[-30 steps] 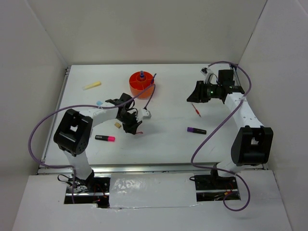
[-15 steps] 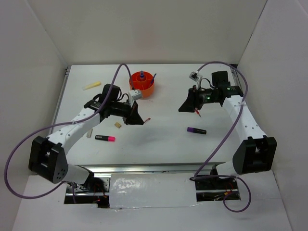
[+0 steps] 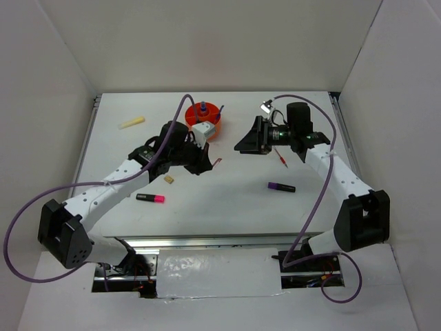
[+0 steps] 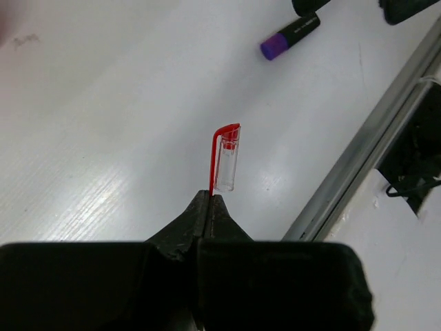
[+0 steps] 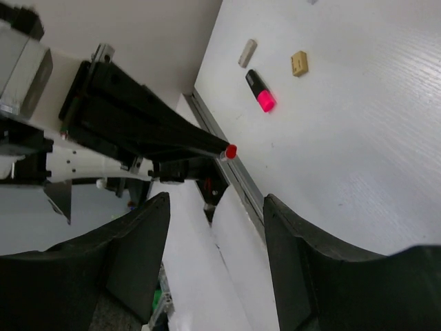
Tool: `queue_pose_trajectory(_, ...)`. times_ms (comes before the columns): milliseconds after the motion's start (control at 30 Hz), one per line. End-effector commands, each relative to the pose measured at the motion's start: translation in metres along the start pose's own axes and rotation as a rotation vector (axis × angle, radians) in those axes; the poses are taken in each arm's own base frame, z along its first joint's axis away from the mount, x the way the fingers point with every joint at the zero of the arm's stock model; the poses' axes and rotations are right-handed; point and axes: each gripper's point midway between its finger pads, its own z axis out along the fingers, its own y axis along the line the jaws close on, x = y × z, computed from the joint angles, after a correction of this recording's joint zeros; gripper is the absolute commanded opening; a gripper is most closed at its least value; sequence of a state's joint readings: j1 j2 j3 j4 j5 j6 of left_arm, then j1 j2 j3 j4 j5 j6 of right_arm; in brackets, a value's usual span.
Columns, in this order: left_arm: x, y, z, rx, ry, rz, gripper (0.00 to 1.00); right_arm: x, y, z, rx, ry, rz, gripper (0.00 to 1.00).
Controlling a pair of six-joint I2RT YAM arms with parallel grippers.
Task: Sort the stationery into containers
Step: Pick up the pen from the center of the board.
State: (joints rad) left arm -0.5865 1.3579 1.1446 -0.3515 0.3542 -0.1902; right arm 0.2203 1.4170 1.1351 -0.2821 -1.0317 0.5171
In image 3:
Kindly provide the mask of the red pen cap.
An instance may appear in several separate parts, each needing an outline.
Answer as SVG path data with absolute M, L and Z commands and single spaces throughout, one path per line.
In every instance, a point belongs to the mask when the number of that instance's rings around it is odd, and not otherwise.
M 213 168 L 215 166 L 217 166 L 221 161 L 222 161 L 222 158 L 217 158 L 217 160 L 215 160 L 215 162 L 213 163 Z

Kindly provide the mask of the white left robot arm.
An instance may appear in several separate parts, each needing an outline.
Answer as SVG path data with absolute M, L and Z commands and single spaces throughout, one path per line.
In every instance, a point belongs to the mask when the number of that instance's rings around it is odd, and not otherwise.
M 114 206 L 172 166 L 196 175 L 212 170 L 207 140 L 215 131 L 208 121 L 190 128 L 179 122 L 166 123 L 158 136 L 129 153 L 103 184 L 62 203 L 54 199 L 45 203 L 37 239 L 66 269 L 85 262 L 106 263 L 121 275 L 130 274 L 145 259 L 124 240 L 92 235 L 90 230 Z

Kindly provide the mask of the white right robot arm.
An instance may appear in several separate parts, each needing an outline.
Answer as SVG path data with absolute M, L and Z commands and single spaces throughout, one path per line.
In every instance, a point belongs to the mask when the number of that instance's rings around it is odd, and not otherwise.
M 385 242 L 390 235 L 390 198 L 384 190 L 374 190 L 364 183 L 336 155 L 336 138 L 328 139 L 316 132 L 311 121 L 312 103 L 295 102 L 287 105 L 282 124 L 274 122 L 277 110 L 271 101 L 262 103 L 265 116 L 257 116 L 251 130 L 236 144 L 241 154 L 269 154 L 277 146 L 289 146 L 300 160 L 323 179 L 323 187 L 311 214 L 294 243 L 301 246 L 300 261 L 304 268 L 317 270 L 325 255 L 352 252 Z M 331 191 L 341 203 L 332 229 L 309 239 L 304 233 L 309 227 L 326 191 Z

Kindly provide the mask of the blue gel pen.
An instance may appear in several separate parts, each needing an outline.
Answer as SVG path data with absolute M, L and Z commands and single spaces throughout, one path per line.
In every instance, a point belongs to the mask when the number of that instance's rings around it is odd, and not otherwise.
M 215 120 L 214 120 L 214 123 L 215 123 L 215 124 L 218 123 L 218 122 L 220 121 L 220 119 L 221 119 L 221 112 L 222 112 L 223 108 L 224 108 L 224 105 L 222 105 L 222 106 L 219 108 L 218 113 L 216 114 L 216 117 L 215 117 Z

